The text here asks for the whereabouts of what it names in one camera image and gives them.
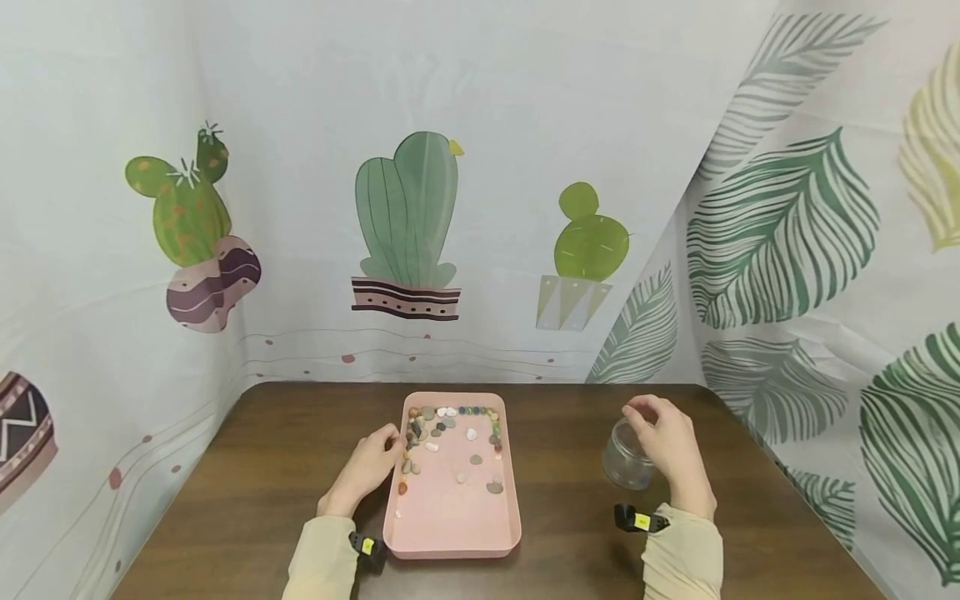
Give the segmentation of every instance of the glass jar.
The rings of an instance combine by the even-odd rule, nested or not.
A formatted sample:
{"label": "glass jar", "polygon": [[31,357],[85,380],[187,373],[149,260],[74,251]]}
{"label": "glass jar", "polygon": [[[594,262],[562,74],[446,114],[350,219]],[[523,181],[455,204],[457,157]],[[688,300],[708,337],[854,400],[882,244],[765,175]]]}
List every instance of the glass jar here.
{"label": "glass jar", "polygon": [[603,470],[616,485],[627,490],[646,490],[656,468],[643,453],[633,427],[626,419],[613,426],[603,453]]}

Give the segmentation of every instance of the leaf print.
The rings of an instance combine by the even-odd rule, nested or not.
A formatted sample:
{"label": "leaf print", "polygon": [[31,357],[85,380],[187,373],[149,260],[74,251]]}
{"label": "leaf print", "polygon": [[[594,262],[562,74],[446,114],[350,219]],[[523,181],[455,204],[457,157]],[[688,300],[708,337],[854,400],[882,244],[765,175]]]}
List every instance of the leaf print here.
{"label": "leaf print", "polygon": [[926,337],[862,393],[863,458],[880,504],[960,583],[960,331]]}
{"label": "leaf print", "polygon": [[780,14],[724,114],[698,175],[712,179],[751,152],[886,22],[862,14]]}
{"label": "leaf print", "polygon": [[847,408],[847,395],[820,374],[800,341],[709,342],[707,386],[768,444],[814,438]]}
{"label": "leaf print", "polygon": [[960,246],[960,42],[910,102],[900,169],[924,216],[933,251]]}
{"label": "leaf print", "polygon": [[676,345],[677,303],[667,263],[631,292],[593,363],[587,383],[647,381],[666,365]]}
{"label": "leaf print", "polygon": [[842,129],[753,158],[700,202],[686,245],[705,324],[798,317],[866,266],[880,217],[844,155]]}
{"label": "leaf print", "polygon": [[853,550],[853,482],[787,468],[787,476],[813,512],[848,551]]}

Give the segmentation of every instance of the sleeve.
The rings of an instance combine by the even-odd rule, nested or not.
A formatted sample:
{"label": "sleeve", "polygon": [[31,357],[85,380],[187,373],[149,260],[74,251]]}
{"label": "sleeve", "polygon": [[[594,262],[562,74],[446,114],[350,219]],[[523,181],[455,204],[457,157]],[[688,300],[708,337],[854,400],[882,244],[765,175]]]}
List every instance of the sleeve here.
{"label": "sleeve", "polygon": [[644,600],[719,600],[723,539],[716,525],[666,504],[657,514],[670,526],[647,538]]}
{"label": "sleeve", "polygon": [[353,521],[341,516],[307,521],[290,561],[283,600],[350,598],[357,567],[357,553],[348,540],[351,532]]}

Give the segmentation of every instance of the plastic tray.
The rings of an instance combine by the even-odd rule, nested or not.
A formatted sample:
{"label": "plastic tray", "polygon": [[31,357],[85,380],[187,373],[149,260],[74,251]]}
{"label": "plastic tray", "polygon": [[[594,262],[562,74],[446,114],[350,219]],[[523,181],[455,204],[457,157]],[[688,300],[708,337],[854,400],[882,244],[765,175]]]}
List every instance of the plastic tray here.
{"label": "plastic tray", "polygon": [[[408,474],[407,493],[400,495],[400,465],[394,469],[390,500],[383,523],[383,540],[400,559],[488,559],[502,558],[520,542],[520,510],[516,503],[514,468],[510,458],[510,435],[503,398],[496,394],[450,394],[416,392],[403,403],[405,441],[408,413],[412,407],[480,406],[491,407],[500,416],[502,459],[494,459],[489,437],[492,421],[486,415],[458,415],[457,425],[439,438],[426,441],[410,451],[420,466],[420,474]],[[427,422],[431,430],[439,418]],[[477,439],[469,441],[467,430],[477,430]],[[438,452],[426,449],[431,442]],[[473,454],[483,464],[472,465]],[[467,481],[457,483],[457,474]],[[494,475],[503,479],[503,493],[487,491]]]}

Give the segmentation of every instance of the brown table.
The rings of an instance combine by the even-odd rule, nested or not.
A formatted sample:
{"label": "brown table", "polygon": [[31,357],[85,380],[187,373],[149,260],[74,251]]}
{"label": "brown table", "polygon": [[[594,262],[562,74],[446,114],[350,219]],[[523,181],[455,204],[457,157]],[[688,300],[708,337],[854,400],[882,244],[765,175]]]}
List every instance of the brown table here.
{"label": "brown table", "polygon": [[[359,438],[399,420],[415,390],[494,392],[507,404],[520,545],[499,561],[402,562],[361,572],[359,598],[639,598],[645,538],[615,529],[612,506],[652,511],[611,484],[600,453],[623,402],[672,398],[694,420],[719,503],[724,597],[877,599],[881,594],[746,430],[696,386],[263,384],[248,391],[133,563],[114,599],[278,599],[303,523]],[[368,497],[360,531],[380,536],[389,490]]]}

